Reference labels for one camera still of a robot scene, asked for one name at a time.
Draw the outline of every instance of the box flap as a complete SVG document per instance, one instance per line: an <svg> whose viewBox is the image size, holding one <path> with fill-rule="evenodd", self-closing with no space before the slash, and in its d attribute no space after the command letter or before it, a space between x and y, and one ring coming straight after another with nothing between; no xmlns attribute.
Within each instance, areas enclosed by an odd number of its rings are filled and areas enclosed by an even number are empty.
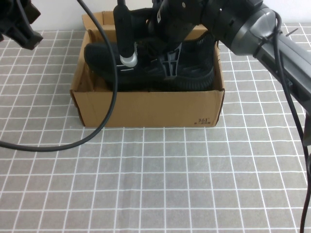
<svg viewBox="0 0 311 233"><path fill-rule="evenodd" d="M101 25L114 25L115 24L115 21L113 18L113 12L111 11L97 12L97 13L94 13L94 16L96 17L96 19ZM82 21L83 21L83 24L86 30L96 28L95 24L93 23L93 21L88 15L82 15Z"/></svg>
<svg viewBox="0 0 311 233"><path fill-rule="evenodd" d="M117 42L116 27L115 25L103 25L103 29L110 42ZM103 42L104 39L98 29L92 28L88 30L89 37L91 38L90 42Z"/></svg>
<svg viewBox="0 0 311 233"><path fill-rule="evenodd" d="M93 81L90 79L90 76L86 74L88 68L87 64L84 59L84 48L85 46L90 43L90 37L88 35L88 32L85 33L84 39L82 42L82 48L80 50L79 59L78 59L78 65L77 69L73 75L73 81L71 83L71 90L77 91L80 86L85 86L85 90L93 90Z"/></svg>
<svg viewBox="0 0 311 233"><path fill-rule="evenodd" d="M80 107L79 107L79 102L78 102L78 100L76 99L76 96L75 96L75 91L70 90L70 96L71 96L71 98L72 98L72 101L73 101L73 103L74 103L74 106L75 106L75 107L77 108L77 110L78 110L79 119L81 120L82 124L83 124L84 126L86 126L85 123L84 123L83 117L82 117L82 115L81 115L81 110L80 110Z"/></svg>
<svg viewBox="0 0 311 233"><path fill-rule="evenodd" d="M222 64L220 62L220 54L219 48L215 45L215 53L214 53L214 72L215 72L215 81L214 81L214 89L219 91L225 90L224 79L217 79L217 77L223 77Z"/></svg>

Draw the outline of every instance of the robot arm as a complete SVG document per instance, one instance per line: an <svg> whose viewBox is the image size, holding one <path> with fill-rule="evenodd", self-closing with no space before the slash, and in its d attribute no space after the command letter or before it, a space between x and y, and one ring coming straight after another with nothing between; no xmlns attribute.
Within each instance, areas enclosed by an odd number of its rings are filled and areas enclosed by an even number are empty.
<svg viewBox="0 0 311 233"><path fill-rule="evenodd" d="M279 81L273 35L276 14L263 0L163 0L149 23L162 43L161 52L181 43L195 25L203 24L236 55L252 55ZM307 112L304 145L311 145L311 54L284 35L279 50L287 86Z"/></svg>
<svg viewBox="0 0 311 233"><path fill-rule="evenodd" d="M43 39L32 30L32 24L40 12L31 0L0 1L0 41L3 34L15 40L22 48L33 50Z"/></svg>

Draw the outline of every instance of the black cable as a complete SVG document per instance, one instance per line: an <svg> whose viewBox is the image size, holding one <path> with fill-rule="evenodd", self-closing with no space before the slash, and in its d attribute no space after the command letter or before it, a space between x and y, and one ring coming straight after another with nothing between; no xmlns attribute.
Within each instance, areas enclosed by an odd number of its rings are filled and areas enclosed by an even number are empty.
<svg viewBox="0 0 311 233"><path fill-rule="evenodd" d="M112 100L111 100L111 104L110 104L110 107L109 107L109 110L107 112L106 117L104 118L104 120L100 124L100 126L92 134L90 134L86 138L82 139L81 141L78 141L78 142L75 142L75 143L72 143L72 144L68 144L68 145L64 145L64 146L59 146L59 147L28 147L28 146L15 145L15 144L11 144L11 143L8 143L8 142L1 142L0 141L0 147L7 148L7 149L12 149L12 150L28 151L28 152L55 152L55 151L61 151L61 150L69 150L69 149L78 147L78 146L80 146L80 145L90 141L91 139L93 139L105 127L106 123L109 121L110 116L111 116L111 114L113 112L116 100L117 100L117 93L118 93L118 71L117 71L117 64L116 64L114 52L112 50L110 41L109 41L105 31L103 30L102 26L97 21L95 16L92 14L90 9L85 5L83 0L77 0L77 1L82 6L82 8L85 10L85 12L88 14L88 16L92 19L92 21L94 22L96 27L98 28L100 34L102 35L102 37L105 40L105 43L106 43L106 45L108 47L108 50L109 50L109 53L110 53L110 60L111 60L111 65L113 66L115 80L114 80L114 83L113 83Z"/></svg>
<svg viewBox="0 0 311 233"><path fill-rule="evenodd" d="M275 53L275 59L276 59L277 72L278 72L278 75L281 79L281 83L282 83L282 86L284 89L285 97L286 97L288 105L291 109L296 127L298 129L298 133L299 133L299 136L300 136L300 139L302 142L304 132L303 132L303 129L302 129L302 126L301 126L301 123L300 123L300 120L298 117L298 113L296 111L291 93L289 91L287 81L285 79L284 68L283 68L282 58L281 58L280 49L279 49L279 36L281 34L282 18L277 12L275 12L275 14L276 14L276 19L277 19L277 26L276 26L274 37L273 37L273 44L274 44L274 53ZM308 189L307 189L307 196L306 196L305 206L303 209L303 214L301 217L300 233L303 233L304 229L305 229L306 217L307 217L307 212L308 212L308 207L309 207L310 197L311 197L311 173L310 173L311 158L309 157L308 148L305 147L304 145L302 145L302 147L303 147L303 152L304 152L306 165L307 165Z"/></svg>

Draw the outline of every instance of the black sneaker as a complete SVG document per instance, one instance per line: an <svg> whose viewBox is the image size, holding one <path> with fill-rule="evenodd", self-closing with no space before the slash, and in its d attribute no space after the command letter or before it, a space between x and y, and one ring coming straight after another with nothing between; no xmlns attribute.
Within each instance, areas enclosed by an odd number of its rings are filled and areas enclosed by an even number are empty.
<svg viewBox="0 0 311 233"><path fill-rule="evenodd" d="M137 45L138 64L134 68L124 66L120 61L118 46L112 43L119 74L119 91L208 91L214 81L215 38L204 33L200 38L185 41L181 45L177 76L168 78L165 67L158 58L151 58L146 46ZM106 44L92 43L85 48L85 60L90 69L104 78L109 87L114 81L113 69Z"/></svg>

